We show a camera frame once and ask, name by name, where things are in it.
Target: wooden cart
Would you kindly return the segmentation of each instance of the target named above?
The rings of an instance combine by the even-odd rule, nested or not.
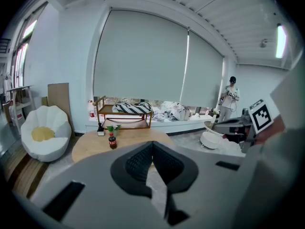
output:
[[[106,128],[108,125],[122,125],[120,129],[122,130],[129,130],[129,129],[145,129],[145,128],[151,128],[152,123],[152,116],[153,111],[147,114],[128,114],[128,113],[122,113],[122,112],[113,112],[112,107],[113,105],[105,104],[104,97],[99,98],[93,103],[93,106],[96,107],[97,112],[97,120],[100,123],[100,116],[104,115],[104,123],[103,127]],[[99,110],[99,102],[102,101],[102,107]],[[138,115],[141,116],[140,118],[106,118],[106,115]],[[150,116],[149,124],[147,123],[147,116]]]

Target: person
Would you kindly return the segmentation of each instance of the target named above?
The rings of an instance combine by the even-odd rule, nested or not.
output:
[[[231,113],[236,111],[236,101],[239,101],[239,89],[235,86],[236,78],[231,76],[230,85],[224,88],[221,94],[223,103],[220,107],[219,122],[230,119]]]

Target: striped blanket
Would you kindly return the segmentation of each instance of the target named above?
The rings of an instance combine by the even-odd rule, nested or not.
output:
[[[128,113],[128,114],[147,114],[153,111],[153,108],[149,103],[141,102],[138,104],[119,103],[115,105],[118,112]]]

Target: roller blind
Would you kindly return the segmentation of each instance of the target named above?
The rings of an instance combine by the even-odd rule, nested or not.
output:
[[[195,33],[189,34],[189,52],[181,104],[215,107],[222,78],[223,57]]]
[[[187,29],[134,11],[111,11],[94,71],[94,96],[179,101]]]

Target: white shirt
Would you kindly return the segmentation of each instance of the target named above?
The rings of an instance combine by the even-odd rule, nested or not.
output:
[[[223,94],[226,94],[227,91],[229,91],[231,94],[235,94],[236,97],[240,97],[239,89],[235,86],[233,86],[233,87],[226,86],[224,88]],[[235,111],[236,100],[226,94],[224,97],[224,102],[223,102],[222,106],[226,107],[226,108],[230,108],[231,110]]]

